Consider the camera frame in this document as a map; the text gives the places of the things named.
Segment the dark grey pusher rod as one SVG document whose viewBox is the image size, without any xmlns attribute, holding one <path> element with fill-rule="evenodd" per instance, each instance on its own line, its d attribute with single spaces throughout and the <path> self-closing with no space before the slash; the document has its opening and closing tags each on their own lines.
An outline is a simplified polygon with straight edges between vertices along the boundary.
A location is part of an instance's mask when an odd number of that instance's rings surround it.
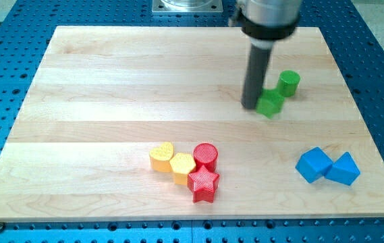
<svg viewBox="0 0 384 243">
<path fill-rule="evenodd" d="M 241 104 L 245 109 L 255 109 L 262 93 L 263 83 L 271 56 L 271 49 L 251 46 L 242 89 Z"/>
</svg>

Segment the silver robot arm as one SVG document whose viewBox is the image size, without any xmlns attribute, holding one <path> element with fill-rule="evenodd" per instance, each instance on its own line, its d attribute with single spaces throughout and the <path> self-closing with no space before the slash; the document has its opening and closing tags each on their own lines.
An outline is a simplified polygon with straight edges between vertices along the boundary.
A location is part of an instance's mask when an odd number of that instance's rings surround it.
<svg viewBox="0 0 384 243">
<path fill-rule="evenodd" d="M 254 109 L 261 95 L 273 45 L 294 33 L 302 0 L 239 0 L 228 26 L 241 25 L 250 38 L 250 52 L 241 104 Z"/>
</svg>

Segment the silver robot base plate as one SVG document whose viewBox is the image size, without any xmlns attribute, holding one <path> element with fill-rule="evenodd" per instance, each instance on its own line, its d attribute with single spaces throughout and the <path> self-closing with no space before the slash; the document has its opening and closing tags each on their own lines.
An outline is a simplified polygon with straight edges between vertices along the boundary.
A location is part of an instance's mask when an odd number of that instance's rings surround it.
<svg viewBox="0 0 384 243">
<path fill-rule="evenodd" d="M 152 12 L 170 13 L 221 13 L 222 0 L 152 0 Z"/>
</svg>

